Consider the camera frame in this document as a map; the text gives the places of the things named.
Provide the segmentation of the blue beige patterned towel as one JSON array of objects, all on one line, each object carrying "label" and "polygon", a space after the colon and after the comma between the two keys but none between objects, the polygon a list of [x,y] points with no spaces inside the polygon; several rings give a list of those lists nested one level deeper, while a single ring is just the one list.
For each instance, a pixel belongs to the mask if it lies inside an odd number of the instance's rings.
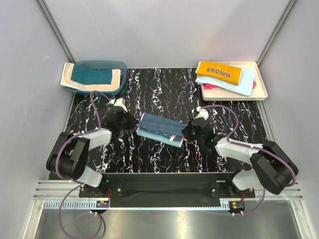
[{"label": "blue beige patterned towel", "polygon": [[137,135],[159,141],[174,147],[181,147],[184,141],[183,133],[187,124],[173,121],[161,116],[143,113],[136,130]]}]

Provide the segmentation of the yellow bear towel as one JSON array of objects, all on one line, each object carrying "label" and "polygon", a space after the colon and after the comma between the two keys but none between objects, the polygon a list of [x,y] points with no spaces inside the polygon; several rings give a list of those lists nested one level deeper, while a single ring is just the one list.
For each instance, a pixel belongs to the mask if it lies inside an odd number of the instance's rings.
[{"label": "yellow bear towel", "polygon": [[195,72],[198,76],[213,77],[236,86],[240,83],[242,75],[241,68],[209,61],[200,61]]}]

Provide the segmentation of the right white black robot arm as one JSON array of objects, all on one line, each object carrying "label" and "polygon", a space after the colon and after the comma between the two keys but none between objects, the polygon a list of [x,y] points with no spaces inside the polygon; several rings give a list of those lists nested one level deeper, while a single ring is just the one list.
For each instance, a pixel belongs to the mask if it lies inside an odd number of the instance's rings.
[{"label": "right white black robot arm", "polygon": [[185,139],[196,141],[209,154],[232,158],[251,165],[248,171],[236,172],[226,185],[231,197],[238,197],[246,189],[264,188],[278,195],[296,183],[299,170],[284,151],[273,141],[248,144],[214,134],[204,118],[192,119],[182,130]]}]

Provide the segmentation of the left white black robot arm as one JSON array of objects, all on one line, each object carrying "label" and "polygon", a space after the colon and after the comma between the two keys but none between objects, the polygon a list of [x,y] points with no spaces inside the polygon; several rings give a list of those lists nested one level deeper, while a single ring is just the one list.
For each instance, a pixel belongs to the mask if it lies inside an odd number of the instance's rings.
[{"label": "left white black robot arm", "polygon": [[89,151],[108,145],[122,130],[138,124],[124,106],[111,107],[104,123],[88,132],[72,134],[62,132],[48,157],[46,169],[64,180],[72,180],[90,189],[96,197],[111,193],[104,174],[87,166]]}]

